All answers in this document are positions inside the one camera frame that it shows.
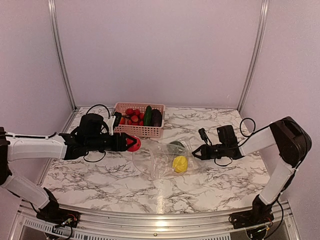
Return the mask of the yellow fake lemon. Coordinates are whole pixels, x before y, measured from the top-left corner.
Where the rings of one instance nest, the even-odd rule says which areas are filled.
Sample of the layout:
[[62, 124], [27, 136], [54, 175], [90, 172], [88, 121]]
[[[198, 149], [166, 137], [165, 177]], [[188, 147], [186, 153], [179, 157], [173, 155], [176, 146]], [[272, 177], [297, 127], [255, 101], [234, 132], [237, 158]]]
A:
[[172, 168], [176, 173], [184, 173], [188, 169], [188, 159], [183, 156], [177, 156], [174, 158]]

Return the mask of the red fake strawberries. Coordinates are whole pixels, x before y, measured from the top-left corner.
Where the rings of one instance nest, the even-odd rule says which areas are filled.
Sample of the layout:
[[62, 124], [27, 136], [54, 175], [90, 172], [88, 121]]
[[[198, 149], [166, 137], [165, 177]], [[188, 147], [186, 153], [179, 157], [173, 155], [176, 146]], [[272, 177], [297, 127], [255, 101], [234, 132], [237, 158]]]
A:
[[125, 118], [127, 125], [143, 126], [144, 113], [139, 109], [127, 108], [125, 110]]

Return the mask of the purple fake eggplant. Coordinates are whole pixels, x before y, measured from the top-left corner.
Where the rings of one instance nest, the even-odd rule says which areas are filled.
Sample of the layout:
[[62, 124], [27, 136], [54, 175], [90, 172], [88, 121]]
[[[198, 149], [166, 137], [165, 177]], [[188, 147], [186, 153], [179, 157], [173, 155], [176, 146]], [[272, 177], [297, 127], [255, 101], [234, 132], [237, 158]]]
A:
[[158, 109], [153, 109], [151, 111], [151, 126], [161, 127], [162, 126], [162, 113]]

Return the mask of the green fake vegetable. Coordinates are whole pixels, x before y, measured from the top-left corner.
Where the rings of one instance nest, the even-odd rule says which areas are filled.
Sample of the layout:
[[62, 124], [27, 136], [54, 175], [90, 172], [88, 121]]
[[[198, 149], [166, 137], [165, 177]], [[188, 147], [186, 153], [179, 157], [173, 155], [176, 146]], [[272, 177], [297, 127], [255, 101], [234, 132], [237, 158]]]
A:
[[172, 154], [183, 153], [186, 150], [186, 147], [179, 141], [172, 141], [166, 147], [168, 152]]

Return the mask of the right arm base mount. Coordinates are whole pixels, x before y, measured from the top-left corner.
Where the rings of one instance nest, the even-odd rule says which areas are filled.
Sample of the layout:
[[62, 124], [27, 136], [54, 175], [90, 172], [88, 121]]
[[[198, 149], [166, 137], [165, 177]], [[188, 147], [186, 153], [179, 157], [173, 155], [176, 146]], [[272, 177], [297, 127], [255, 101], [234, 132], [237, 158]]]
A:
[[275, 202], [274, 200], [270, 204], [265, 204], [261, 200], [260, 195], [257, 195], [252, 202], [252, 209], [234, 212], [229, 215], [228, 220], [234, 229], [272, 222], [274, 220], [272, 207]]

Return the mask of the red fake pepper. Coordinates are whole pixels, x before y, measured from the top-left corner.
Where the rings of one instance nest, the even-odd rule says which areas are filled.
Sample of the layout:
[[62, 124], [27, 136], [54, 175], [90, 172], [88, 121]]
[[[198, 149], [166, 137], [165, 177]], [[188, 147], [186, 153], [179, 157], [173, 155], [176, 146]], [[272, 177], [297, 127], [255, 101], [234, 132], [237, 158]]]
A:
[[122, 117], [119, 124], [124, 125], [125, 123], [126, 123], [126, 119], [124, 117]]

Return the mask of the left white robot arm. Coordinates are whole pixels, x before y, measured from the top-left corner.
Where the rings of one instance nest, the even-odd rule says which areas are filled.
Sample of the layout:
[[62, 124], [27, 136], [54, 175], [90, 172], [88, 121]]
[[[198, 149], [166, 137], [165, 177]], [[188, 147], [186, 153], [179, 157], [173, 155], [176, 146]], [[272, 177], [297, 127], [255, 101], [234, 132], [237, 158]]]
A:
[[81, 117], [71, 133], [52, 135], [19, 135], [0, 129], [0, 186], [43, 211], [53, 223], [63, 219], [63, 211], [53, 194], [9, 169], [9, 162], [24, 159], [76, 160], [98, 151], [125, 152], [138, 140], [124, 132], [115, 132], [122, 115], [116, 112], [108, 118], [95, 113]]

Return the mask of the clear zip top bag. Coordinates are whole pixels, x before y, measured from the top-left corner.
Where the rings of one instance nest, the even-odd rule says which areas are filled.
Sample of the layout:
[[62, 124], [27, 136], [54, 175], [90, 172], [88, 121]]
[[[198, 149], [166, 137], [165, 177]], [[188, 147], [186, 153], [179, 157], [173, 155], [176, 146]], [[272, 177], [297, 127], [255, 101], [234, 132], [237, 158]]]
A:
[[[132, 154], [135, 168], [148, 180], [160, 180], [166, 177], [197, 174], [201, 168], [198, 160], [192, 155], [190, 138], [183, 136], [174, 141], [179, 141], [185, 146], [185, 151], [178, 154], [170, 153], [167, 144], [152, 140], [142, 140], [141, 148]], [[185, 156], [188, 160], [186, 172], [177, 173], [173, 169], [175, 157]]]

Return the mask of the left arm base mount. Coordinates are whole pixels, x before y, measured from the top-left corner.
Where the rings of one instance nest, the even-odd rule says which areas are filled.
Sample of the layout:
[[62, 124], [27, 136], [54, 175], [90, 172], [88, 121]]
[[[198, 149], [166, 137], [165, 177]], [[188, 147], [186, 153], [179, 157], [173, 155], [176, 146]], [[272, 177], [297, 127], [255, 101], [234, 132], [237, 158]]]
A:
[[60, 208], [58, 200], [54, 197], [52, 192], [45, 187], [43, 189], [48, 195], [49, 203], [37, 211], [36, 217], [40, 220], [54, 223], [59, 227], [67, 225], [67, 223], [64, 222], [71, 219], [69, 224], [72, 228], [76, 228], [79, 222], [80, 213], [78, 211]]

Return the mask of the green fake cucumber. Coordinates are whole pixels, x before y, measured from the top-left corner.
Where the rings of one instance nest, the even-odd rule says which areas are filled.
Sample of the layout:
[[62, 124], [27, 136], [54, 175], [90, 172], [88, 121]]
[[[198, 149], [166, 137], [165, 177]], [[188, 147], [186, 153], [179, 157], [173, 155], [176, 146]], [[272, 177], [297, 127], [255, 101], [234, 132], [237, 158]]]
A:
[[150, 105], [148, 105], [145, 109], [145, 112], [144, 112], [143, 125], [150, 126], [151, 119], [152, 119], [152, 107]]

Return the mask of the red fake tomato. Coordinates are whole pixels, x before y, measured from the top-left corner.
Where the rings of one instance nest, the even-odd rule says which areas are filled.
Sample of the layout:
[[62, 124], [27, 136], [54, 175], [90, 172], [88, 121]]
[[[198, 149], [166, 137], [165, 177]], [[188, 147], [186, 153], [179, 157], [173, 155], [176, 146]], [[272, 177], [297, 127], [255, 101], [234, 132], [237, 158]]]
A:
[[141, 140], [136, 136], [131, 136], [126, 139], [126, 145], [129, 146], [128, 152], [136, 152], [141, 147]]

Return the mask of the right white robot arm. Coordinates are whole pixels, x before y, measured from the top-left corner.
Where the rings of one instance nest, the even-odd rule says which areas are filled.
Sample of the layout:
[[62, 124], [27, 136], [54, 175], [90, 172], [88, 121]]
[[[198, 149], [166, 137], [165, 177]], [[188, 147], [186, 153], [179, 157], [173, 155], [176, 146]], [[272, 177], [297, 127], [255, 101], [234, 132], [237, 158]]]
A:
[[238, 141], [232, 125], [220, 126], [216, 131], [218, 144], [210, 141], [205, 129], [201, 128], [198, 131], [204, 144], [193, 151], [194, 157], [202, 161], [221, 158], [239, 160], [270, 147], [275, 147], [278, 151], [279, 161], [267, 184], [253, 200], [252, 209], [247, 214], [247, 219], [252, 224], [258, 224], [291, 184], [299, 166], [311, 150], [311, 137], [290, 116], [271, 122], [252, 132], [242, 141]]

